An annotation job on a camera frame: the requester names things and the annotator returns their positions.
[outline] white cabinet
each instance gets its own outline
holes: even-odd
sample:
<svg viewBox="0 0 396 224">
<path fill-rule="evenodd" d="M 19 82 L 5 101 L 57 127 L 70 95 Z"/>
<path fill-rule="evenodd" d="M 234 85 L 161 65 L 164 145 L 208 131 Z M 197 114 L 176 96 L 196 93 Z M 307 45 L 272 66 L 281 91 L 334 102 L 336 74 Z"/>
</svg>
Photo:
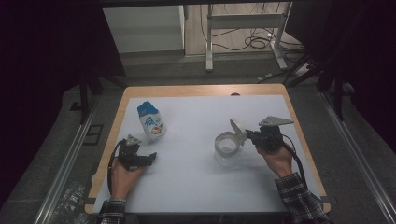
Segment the white cabinet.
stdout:
<svg viewBox="0 0 396 224">
<path fill-rule="evenodd" d="M 183 6 L 103 11 L 119 53 L 184 49 Z"/>
</svg>

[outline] blue label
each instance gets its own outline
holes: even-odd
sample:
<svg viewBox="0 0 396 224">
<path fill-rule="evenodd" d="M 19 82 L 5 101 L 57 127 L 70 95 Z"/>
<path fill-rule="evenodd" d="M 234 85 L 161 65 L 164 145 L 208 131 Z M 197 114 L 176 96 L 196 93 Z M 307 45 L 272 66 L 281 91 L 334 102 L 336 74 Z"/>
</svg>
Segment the blue label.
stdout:
<svg viewBox="0 0 396 224">
<path fill-rule="evenodd" d="M 158 124 L 156 124 L 154 122 L 154 119 L 151 116 L 146 118 L 145 125 L 146 125 L 146 128 L 148 128 L 151 125 L 157 125 L 158 126 Z"/>
<path fill-rule="evenodd" d="M 149 101 L 146 101 L 137 107 L 137 113 L 139 113 L 139 117 L 143 117 L 147 114 L 158 114 L 158 109 L 156 109 Z"/>
</svg>

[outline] black cable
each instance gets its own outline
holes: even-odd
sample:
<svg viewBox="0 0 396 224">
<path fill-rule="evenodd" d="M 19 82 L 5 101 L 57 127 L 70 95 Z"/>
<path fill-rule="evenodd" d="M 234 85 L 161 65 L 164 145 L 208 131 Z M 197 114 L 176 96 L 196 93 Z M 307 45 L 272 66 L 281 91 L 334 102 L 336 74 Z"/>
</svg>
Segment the black cable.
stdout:
<svg viewBox="0 0 396 224">
<path fill-rule="evenodd" d="M 258 81 L 256 84 L 261 84 L 262 82 L 264 82 L 264 81 L 266 81 L 266 80 L 268 80 L 268 79 L 271 79 L 271 78 L 273 78 L 273 77 L 281 76 L 281 75 L 286 74 L 286 73 L 288 73 L 288 72 L 290 72 L 290 71 L 291 71 L 291 69 L 290 69 L 290 70 L 287 70 L 287 71 L 283 71 L 283 72 L 278 73 L 278 74 L 275 74 L 275 75 L 272 75 L 272 76 L 270 76 L 270 77 L 263 78 L 262 80 Z"/>
<path fill-rule="evenodd" d="M 280 5 L 280 2 L 277 3 L 276 13 L 277 13 L 277 10 L 279 9 L 279 5 Z"/>
<path fill-rule="evenodd" d="M 256 3 L 256 5 L 254 5 L 254 8 L 256 8 L 257 5 L 258 5 L 258 3 Z M 254 8 L 250 10 L 250 14 L 253 12 Z"/>
<path fill-rule="evenodd" d="M 262 14 L 263 12 L 265 12 L 265 9 L 267 8 L 267 6 L 268 6 L 268 4 L 267 5 L 265 5 L 265 3 L 264 4 L 262 4 L 262 10 L 260 11 L 260 14 Z M 253 29 L 250 29 L 250 35 L 252 35 L 252 36 L 254 36 L 255 34 L 259 34 L 260 32 L 258 32 L 258 33 L 256 33 L 256 30 L 257 30 L 258 28 L 254 28 L 254 30 Z"/>
<path fill-rule="evenodd" d="M 282 49 L 283 51 L 286 51 L 286 52 L 300 52 L 300 53 L 305 53 L 305 49 L 289 49 L 289 48 L 286 48 L 286 47 L 284 47 L 284 46 L 282 46 L 282 45 L 279 45 L 279 48 Z"/>
<path fill-rule="evenodd" d="M 262 12 L 263 12 L 265 9 L 266 9 L 266 5 L 263 4 L 263 5 L 262 5 Z M 201 31 L 202 31 L 202 35 L 204 36 L 204 39 L 205 39 L 205 41 L 207 42 L 207 38 L 206 38 L 206 36 L 205 36 L 204 26 L 203 26 L 203 22 L 202 22 L 202 5 L 200 5 L 200 20 L 201 20 Z M 233 30 L 231 30 L 231 31 L 227 31 L 227 32 L 224 32 L 224 33 L 218 34 L 218 35 L 212 35 L 212 34 L 210 34 L 210 35 L 216 37 L 216 36 L 225 35 L 225 34 L 228 34 L 228 33 L 234 32 L 234 31 L 237 31 L 237 30 L 239 30 L 239 29 L 233 29 Z M 233 51 L 238 51 L 238 50 L 246 49 L 246 48 L 248 48 L 248 47 L 252 47 L 253 49 L 265 49 L 266 47 L 268 47 L 268 45 L 271 43 L 272 37 L 271 37 L 271 39 L 268 39 L 268 38 L 265 38 L 265 37 L 255 36 L 255 31 L 256 31 L 256 29 L 254 29 L 253 33 L 250 32 L 251 35 L 245 39 L 245 44 L 246 44 L 246 45 L 245 45 L 244 47 L 240 48 L 240 49 L 231 49 L 231 48 L 225 47 L 225 46 L 220 45 L 220 44 L 212 44 L 212 45 L 213 45 L 213 46 L 222 47 L 222 48 L 225 48 L 225 49 L 228 49 L 228 50 L 233 50 Z M 261 47 L 255 46 L 254 44 L 257 44 L 257 43 L 261 43 L 261 44 L 263 44 L 263 46 L 261 46 Z"/>
<path fill-rule="evenodd" d="M 303 45 L 303 44 L 297 44 L 297 43 L 290 43 L 290 42 L 286 42 L 286 41 L 280 41 L 280 42 L 282 42 L 282 43 L 284 43 L 284 44 L 289 44 L 289 45 Z"/>
<path fill-rule="evenodd" d="M 230 13 L 228 13 L 227 8 L 225 8 L 225 5 L 226 5 L 226 4 L 224 4 L 224 10 L 225 10 L 225 12 L 226 12 L 227 14 L 230 14 Z"/>
<path fill-rule="evenodd" d="M 296 149 L 295 146 L 293 144 L 293 142 L 291 141 L 291 139 L 289 137 L 287 137 L 289 139 L 289 141 L 291 142 L 291 144 L 293 145 L 293 148 L 291 148 L 288 144 L 286 144 L 285 142 L 282 141 L 282 147 L 284 147 L 290 154 L 291 156 L 294 158 L 294 160 L 297 162 L 298 165 L 298 169 L 300 171 L 300 176 L 301 176 L 301 180 L 303 181 L 305 187 L 308 189 L 308 186 L 306 185 L 306 180 L 305 180 L 305 174 L 304 174 L 304 168 L 303 165 L 300 161 L 300 158 L 297 156 L 296 153 Z"/>
<path fill-rule="evenodd" d="M 304 54 L 304 52 L 286 52 L 286 53 L 285 53 L 285 59 L 286 59 L 287 61 L 289 61 L 289 62 L 291 62 L 291 63 L 297 63 L 298 60 L 297 60 L 297 61 L 293 61 L 293 60 L 291 60 L 290 58 L 288 58 L 288 55 L 289 55 L 289 54 Z"/>
<path fill-rule="evenodd" d="M 110 194 L 111 194 L 111 190 L 112 190 L 112 188 L 111 188 L 111 168 L 113 167 L 113 161 L 114 161 L 114 158 L 116 155 L 116 151 L 117 151 L 117 148 L 119 148 L 120 144 L 121 144 L 121 141 L 119 141 L 116 144 L 116 147 L 114 147 L 114 150 L 110 156 L 110 161 L 108 162 L 108 166 L 107 166 L 107 186 L 108 186 L 108 191 L 110 192 Z"/>
<path fill-rule="evenodd" d="M 306 63 L 309 60 L 309 56 L 308 54 L 304 54 L 303 57 L 301 57 L 297 63 L 294 64 L 294 66 L 290 69 L 291 71 L 294 71 L 294 69 L 296 69 L 297 67 L 299 67 L 301 64 Z M 283 80 L 282 84 L 286 85 L 286 83 L 288 82 L 288 79 L 290 78 L 292 73 L 288 73 L 285 77 L 285 80 Z"/>
</svg>

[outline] human hand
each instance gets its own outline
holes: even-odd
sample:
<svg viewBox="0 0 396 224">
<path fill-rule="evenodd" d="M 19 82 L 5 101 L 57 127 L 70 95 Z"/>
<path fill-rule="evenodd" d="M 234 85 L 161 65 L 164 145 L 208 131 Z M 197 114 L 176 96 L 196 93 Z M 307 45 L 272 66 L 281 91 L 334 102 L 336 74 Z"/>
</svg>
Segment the human hand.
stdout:
<svg viewBox="0 0 396 224">
<path fill-rule="evenodd" d="M 292 174 L 291 154 L 284 148 L 280 147 L 277 151 L 268 153 L 263 148 L 256 147 L 257 152 L 262 155 L 267 162 L 268 167 L 279 177 L 282 178 Z"/>
<path fill-rule="evenodd" d="M 138 167 L 135 171 L 127 171 L 115 158 L 111 167 L 112 199 L 126 199 L 129 191 L 134 188 L 139 176 L 146 167 Z"/>
</svg>

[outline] dark background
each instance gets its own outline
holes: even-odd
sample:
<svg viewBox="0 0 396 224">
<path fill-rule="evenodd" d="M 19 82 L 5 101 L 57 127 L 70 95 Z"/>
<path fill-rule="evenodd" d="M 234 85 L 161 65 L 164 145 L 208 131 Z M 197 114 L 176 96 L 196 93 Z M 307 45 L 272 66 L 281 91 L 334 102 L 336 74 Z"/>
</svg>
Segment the dark background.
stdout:
<svg viewBox="0 0 396 224">
<path fill-rule="evenodd" d="M 3 1 L 1 204 L 39 150 L 79 78 L 123 76 L 98 4 Z"/>
<path fill-rule="evenodd" d="M 342 34 L 347 17 L 340 9 L 324 8 L 328 17 L 305 23 L 309 38 L 325 38 L 316 48 L 329 49 Z M 396 141 L 394 76 L 396 52 L 395 2 L 373 2 L 340 56 L 338 66 L 355 93 L 352 101 L 393 150 Z M 1 204 L 18 183 L 39 150 L 62 106 L 63 93 L 78 84 L 80 76 L 124 75 L 119 54 L 103 10 L 97 4 L 44 1 L 0 2 L 0 74 L 2 78 L 2 142 L 0 149 Z M 325 51 L 320 56 L 329 54 Z"/>
</svg>

